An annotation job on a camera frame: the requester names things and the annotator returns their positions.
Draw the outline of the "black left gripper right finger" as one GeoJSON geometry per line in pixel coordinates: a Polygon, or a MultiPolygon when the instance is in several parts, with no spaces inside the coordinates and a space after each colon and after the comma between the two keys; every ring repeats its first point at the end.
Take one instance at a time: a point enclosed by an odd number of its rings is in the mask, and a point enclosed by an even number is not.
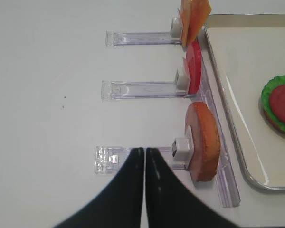
{"type": "Polygon", "coordinates": [[[150,228],[234,228],[195,197],[156,148],[146,149],[145,196],[150,228]]]}

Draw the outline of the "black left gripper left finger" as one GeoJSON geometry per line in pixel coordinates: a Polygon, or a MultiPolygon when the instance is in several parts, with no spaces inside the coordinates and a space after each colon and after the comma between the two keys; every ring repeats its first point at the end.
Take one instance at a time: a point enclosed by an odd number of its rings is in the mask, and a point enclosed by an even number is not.
{"type": "Polygon", "coordinates": [[[57,228],[139,228],[144,187],[144,149],[134,148],[112,181],[57,228]]]}

